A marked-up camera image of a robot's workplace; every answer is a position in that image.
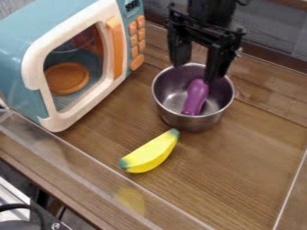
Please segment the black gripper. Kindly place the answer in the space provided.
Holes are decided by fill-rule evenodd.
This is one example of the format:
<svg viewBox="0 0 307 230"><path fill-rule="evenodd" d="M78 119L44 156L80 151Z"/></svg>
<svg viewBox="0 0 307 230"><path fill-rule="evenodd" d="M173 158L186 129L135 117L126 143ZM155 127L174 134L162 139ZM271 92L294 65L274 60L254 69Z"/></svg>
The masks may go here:
<svg viewBox="0 0 307 230"><path fill-rule="evenodd" d="M170 59L175 67L190 62L193 43L209 48L205 80L207 84L221 79L242 45L245 28L234 21L242 0L187 0L187 6L169 4Z"/></svg>

